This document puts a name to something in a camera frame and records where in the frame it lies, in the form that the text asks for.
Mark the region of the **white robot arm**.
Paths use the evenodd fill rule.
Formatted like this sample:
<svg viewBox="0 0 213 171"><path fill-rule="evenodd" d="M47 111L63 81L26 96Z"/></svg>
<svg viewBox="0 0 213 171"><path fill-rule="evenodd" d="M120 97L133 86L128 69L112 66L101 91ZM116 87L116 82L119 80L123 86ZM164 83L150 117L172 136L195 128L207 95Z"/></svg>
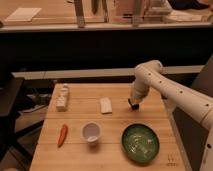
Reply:
<svg viewBox="0 0 213 171"><path fill-rule="evenodd" d="M199 171L213 171L213 98L166 78L162 71L163 65L159 60L151 60L135 67L135 80L128 99L131 108L139 107L150 87L175 102L209 131Z"/></svg>

